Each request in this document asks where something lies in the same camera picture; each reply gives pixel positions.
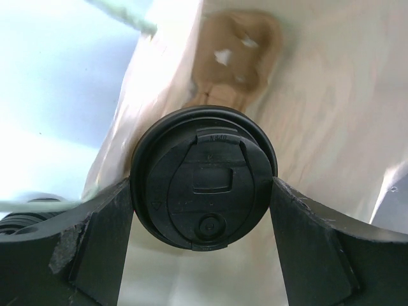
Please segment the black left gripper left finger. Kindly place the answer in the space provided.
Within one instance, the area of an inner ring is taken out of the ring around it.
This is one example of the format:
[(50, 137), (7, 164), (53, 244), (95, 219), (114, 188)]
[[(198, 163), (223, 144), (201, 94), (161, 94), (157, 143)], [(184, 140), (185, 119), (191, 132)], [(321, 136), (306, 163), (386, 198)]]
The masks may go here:
[(133, 218), (127, 179), (1, 235), (1, 305), (116, 305)]

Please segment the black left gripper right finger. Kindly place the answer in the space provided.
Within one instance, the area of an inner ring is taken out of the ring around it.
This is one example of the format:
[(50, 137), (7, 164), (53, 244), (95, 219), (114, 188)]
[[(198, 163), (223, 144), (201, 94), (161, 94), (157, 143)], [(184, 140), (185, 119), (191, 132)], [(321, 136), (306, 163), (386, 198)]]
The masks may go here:
[(289, 305), (407, 305), (407, 235), (273, 180), (273, 231)]

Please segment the black plastic cup lid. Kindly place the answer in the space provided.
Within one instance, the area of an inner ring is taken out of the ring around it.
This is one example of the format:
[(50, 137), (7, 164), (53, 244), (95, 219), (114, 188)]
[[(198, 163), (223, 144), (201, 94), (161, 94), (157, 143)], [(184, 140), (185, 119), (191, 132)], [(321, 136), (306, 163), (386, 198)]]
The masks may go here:
[(268, 209), (277, 157), (265, 132), (223, 106), (158, 120), (131, 157), (135, 213), (158, 240), (215, 251), (246, 236)]

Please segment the green patterned paper gift bag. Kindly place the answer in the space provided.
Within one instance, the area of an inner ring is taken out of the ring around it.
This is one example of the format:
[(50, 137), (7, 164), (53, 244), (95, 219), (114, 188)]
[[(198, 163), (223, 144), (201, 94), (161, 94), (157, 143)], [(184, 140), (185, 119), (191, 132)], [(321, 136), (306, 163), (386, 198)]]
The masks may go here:
[(279, 177), (372, 222), (407, 171), (406, 1), (117, 1), (147, 37), (87, 1), (1, 2), (1, 210), (77, 203), (129, 173), (131, 152), (193, 97), (196, 40), (226, 10), (262, 10), (283, 48), (246, 114)]

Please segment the single brown cardboard cup carrier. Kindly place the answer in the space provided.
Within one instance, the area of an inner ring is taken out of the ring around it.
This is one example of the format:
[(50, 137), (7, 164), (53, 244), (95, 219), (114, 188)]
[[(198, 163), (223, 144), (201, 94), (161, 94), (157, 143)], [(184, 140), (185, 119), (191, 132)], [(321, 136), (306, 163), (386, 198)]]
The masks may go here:
[(282, 47), (278, 20), (262, 11), (228, 10), (204, 21), (198, 37), (188, 106), (226, 106), (244, 112), (268, 85)]

